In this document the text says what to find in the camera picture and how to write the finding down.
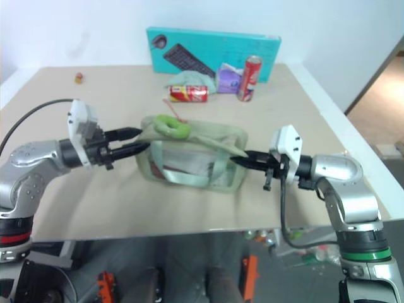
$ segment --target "black cable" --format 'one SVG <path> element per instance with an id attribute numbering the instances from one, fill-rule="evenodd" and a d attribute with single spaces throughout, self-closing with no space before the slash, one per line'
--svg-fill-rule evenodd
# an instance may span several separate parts
<path id="1" fill-rule="evenodd" d="M 4 137 L 3 141 L 1 142 L 0 145 L 0 157 L 1 154 L 4 150 L 4 147 L 6 146 L 7 141 L 10 139 L 11 135 L 13 134 L 13 132 L 16 130 L 16 128 L 22 123 L 24 122 L 24 120 L 26 118 L 28 118 L 30 115 L 32 115 L 34 112 L 44 108 L 45 106 L 48 105 L 52 105 L 52 104 L 56 104 L 56 103 L 62 103 L 62 102 L 72 102 L 73 99 L 59 99 L 59 100 L 53 100 L 53 101 L 49 101 L 46 102 L 44 104 L 38 105 L 37 107 L 33 108 L 32 110 L 30 110 L 29 112 L 27 112 L 24 116 L 22 116 L 20 118 L 20 120 L 18 120 L 17 122 L 15 122 L 15 124 L 13 125 L 13 127 L 8 131 L 8 133 L 6 134 L 6 136 Z"/>
<path id="2" fill-rule="evenodd" d="M 286 229 L 286 177 L 284 175 L 280 178 L 280 225 L 284 241 L 293 248 L 306 249 L 320 245 L 338 245 L 337 241 L 321 241 L 308 244 L 292 243 Z"/>

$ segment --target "small orange object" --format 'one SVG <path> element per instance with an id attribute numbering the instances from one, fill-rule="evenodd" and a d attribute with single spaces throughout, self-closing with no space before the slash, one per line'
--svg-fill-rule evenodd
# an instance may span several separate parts
<path id="1" fill-rule="evenodd" d="M 242 260 L 244 269 L 244 290 L 242 293 L 242 298 L 244 302 L 252 302 L 254 298 L 255 291 L 255 280 L 259 278 L 257 271 L 258 268 L 258 258 L 256 256 L 249 256 Z"/>
<path id="2" fill-rule="evenodd" d="M 74 79 L 74 82 L 77 84 L 81 84 L 83 81 L 83 74 L 82 73 L 76 73 L 76 78 Z"/>
<path id="3" fill-rule="evenodd" d="M 102 303 L 117 303 L 114 293 L 115 276 L 113 273 L 103 271 L 98 275 L 97 284 L 100 287 L 97 297 Z"/>

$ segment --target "green ring toy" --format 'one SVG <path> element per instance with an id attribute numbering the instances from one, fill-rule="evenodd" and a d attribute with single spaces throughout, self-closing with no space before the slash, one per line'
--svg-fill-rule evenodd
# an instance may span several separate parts
<path id="1" fill-rule="evenodd" d="M 158 115 L 154 118 L 154 129 L 164 136 L 174 139 L 186 139 L 191 133 L 189 124 L 178 121 L 168 115 Z"/>

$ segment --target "white wall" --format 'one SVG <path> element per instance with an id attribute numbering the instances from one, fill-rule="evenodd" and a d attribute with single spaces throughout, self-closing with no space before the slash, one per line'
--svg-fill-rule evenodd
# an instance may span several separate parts
<path id="1" fill-rule="evenodd" d="M 3 67 L 150 64 L 148 26 L 267 33 L 342 110 L 403 34 L 402 0 L 2 0 Z M 3 68 L 6 78 L 13 68 Z"/>

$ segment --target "keyboard image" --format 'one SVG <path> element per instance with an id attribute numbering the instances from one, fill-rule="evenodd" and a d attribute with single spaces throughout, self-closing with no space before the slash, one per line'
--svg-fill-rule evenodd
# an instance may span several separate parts
<path id="1" fill-rule="evenodd" d="M 177 66 L 182 71 L 199 71 L 201 74 L 207 74 L 212 78 L 216 75 L 214 71 L 203 64 L 203 62 L 192 55 L 181 44 L 175 44 L 175 46 L 164 54 L 164 59 Z"/>

